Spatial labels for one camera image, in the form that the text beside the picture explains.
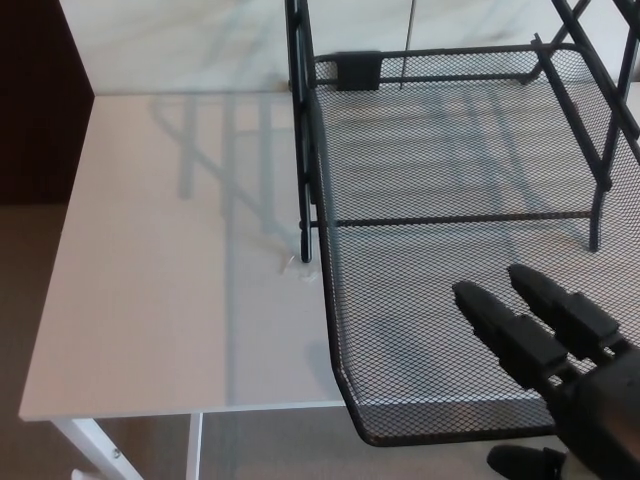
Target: floor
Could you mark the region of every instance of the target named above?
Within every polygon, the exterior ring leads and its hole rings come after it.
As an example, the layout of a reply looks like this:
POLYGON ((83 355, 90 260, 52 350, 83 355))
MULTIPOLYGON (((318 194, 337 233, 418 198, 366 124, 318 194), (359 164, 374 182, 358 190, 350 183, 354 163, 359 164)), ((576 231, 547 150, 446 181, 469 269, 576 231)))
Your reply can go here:
MULTIPOLYGON (((91 466, 49 424, 17 418, 65 216, 63 206, 0 208, 0 478, 68 480, 91 466)), ((101 422, 144 478, 184 478, 188 417, 101 422)), ((524 443, 561 448, 555 438, 524 443)), ((207 415, 203 479, 497 479, 493 443, 374 449, 341 408, 207 415)))

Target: black metal frame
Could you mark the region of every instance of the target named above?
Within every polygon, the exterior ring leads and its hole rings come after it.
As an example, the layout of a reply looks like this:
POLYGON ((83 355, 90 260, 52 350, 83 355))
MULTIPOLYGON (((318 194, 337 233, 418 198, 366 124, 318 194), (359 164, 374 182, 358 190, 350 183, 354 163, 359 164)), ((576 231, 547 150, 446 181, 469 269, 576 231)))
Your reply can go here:
MULTIPOLYGON (((536 39, 531 45, 515 45, 504 47, 482 47, 482 48, 459 48, 459 49, 438 49, 424 51, 400 51, 400 52, 360 52, 354 57, 354 53, 342 53, 314 57, 311 39, 311 29, 309 22, 309 11, 306 0, 285 0, 287 38, 289 45, 289 66, 290 83, 293 96, 293 111, 295 119, 295 141, 296 141, 296 163, 298 174, 298 197, 300 207, 300 229, 301 229, 301 259, 308 263, 312 258, 311 232, 313 228, 318 228, 320 236, 320 253, 323 270, 323 283, 325 291, 325 307, 327 313, 327 326, 329 333, 329 348, 331 364, 334 376, 347 409, 354 422, 356 431, 367 443, 375 446, 399 446, 415 445, 425 443, 444 443, 465 440, 488 440, 510 438, 515 436, 533 436, 552 432, 551 425, 545 427, 534 427, 527 429, 508 430, 487 430, 474 431, 472 433, 417 435, 412 437, 376 438, 366 431, 359 407, 356 405, 353 392, 349 385, 349 372, 344 368, 340 356, 340 332, 337 329, 337 312, 334 298, 333 279, 340 268, 332 262, 335 257, 334 245, 331 238, 331 231, 335 227, 362 227, 379 225, 410 225, 410 224, 443 224, 443 223, 468 223, 468 222, 504 222, 504 221, 532 221, 565 218, 584 218, 590 221, 590 250, 597 251, 599 248, 600 223, 605 194, 611 189, 610 171, 613 158, 617 148, 620 135, 624 135, 629 142, 630 148, 637 159, 640 159, 640 149, 635 140, 640 136, 640 127, 636 123, 633 115, 626 106, 626 97, 631 82, 631 72, 635 63, 638 48, 638 37, 640 33, 640 21, 637 25, 630 26, 630 32, 625 48, 620 80, 616 86, 607 73, 602 61, 597 56, 588 37, 578 23, 578 18, 589 5, 590 0, 580 0, 572 10, 566 0, 551 0, 563 20, 563 26, 558 31, 550 44, 542 44, 540 39, 536 39), (573 44, 563 44, 563 40, 571 34, 575 41, 573 44), (611 107, 611 118, 605 148, 602 155, 596 150, 589 134, 580 119, 575 106, 562 84, 553 63, 551 56, 558 49, 572 49, 579 51, 585 63, 593 75, 600 91, 607 103, 611 107), (431 76, 431 77, 406 77, 403 69, 403 76, 398 78, 380 78, 379 66, 376 71, 376 62, 383 58, 409 58, 412 56, 438 55, 438 54, 474 54, 493 52, 518 52, 534 51, 538 56, 538 64, 530 72, 514 72, 512 74, 499 75, 455 75, 455 76, 431 76), (351 69, 347 74, 336 79, 317 79, 315 63, 323 61, 334 61, 337 64, 345 62, 347 58, 356 58, 359 62, 359 69, 351 69), (365 72, 358 77, 358 71, 365 72), (379 84, 398 83, 402 85, 411 82, 442 82, 442 81, 464 81, 464 80, 491 80, 491 79, 513 79, 522 84, 527 84, 535 80, 542 72, 545 73, 551 88, 562 108, 568 124, 584 154, 590 171, 596 181, 591 210, 567 211, 552 213, 529 213, 529 214, 505 214, 505 215, 465 215, 448 217, 422 217, 422 218, 379 218, 364 220, 337 220, 331 224, 328 213, 332 211, 332 198, 330 195, 330 185, 323 185, 325 192, 329 191, 325 198, 322 195, 321 177, 328 178, 324 171, 326 165, 320 161, 326 158, 326 138, 324 126, 321 119, 320 107, 317 104, 314 89, 318 85, 334 85, 338 90, 366 90, 377 89, 379 84), (317 206, 317 221, 311 220, 311 205, 317 206)), ((628 3, 627 0, 614 0, 616 5, 628 3)), ((640 0, 636 0, 634 5, 639 5, 640 0)))
POLYGON ((613 0, 629 25, 629 33, 640 38, 640 4, 635 0, 613 0))

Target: black plastic clip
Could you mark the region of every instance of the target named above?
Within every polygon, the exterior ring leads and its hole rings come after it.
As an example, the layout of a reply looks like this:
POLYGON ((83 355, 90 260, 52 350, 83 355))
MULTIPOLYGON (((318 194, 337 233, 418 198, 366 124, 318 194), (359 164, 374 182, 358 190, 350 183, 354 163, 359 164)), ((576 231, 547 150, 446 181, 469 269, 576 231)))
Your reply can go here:
POLYGON ((378 90, 382 71, 381 52, 345 52, 336 55, 338 91, 378 90))

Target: dark brown cabinet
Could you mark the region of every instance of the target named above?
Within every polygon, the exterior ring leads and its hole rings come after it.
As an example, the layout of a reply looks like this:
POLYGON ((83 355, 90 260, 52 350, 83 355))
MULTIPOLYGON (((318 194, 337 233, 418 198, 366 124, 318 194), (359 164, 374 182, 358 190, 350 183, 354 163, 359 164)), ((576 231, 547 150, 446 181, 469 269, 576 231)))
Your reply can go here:
POLYGON ((0 6, 0 204, 71 194, 94 94, 57 0, 0 6))

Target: desk surface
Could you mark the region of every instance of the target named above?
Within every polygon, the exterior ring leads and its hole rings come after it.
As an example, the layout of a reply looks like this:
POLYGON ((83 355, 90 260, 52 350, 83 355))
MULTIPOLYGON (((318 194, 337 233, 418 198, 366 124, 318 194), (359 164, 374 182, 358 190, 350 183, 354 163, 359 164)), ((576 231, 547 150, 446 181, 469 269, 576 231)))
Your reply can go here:
POLYGON ((286 94, 98 97, 20 416, 340 405, 286 94))

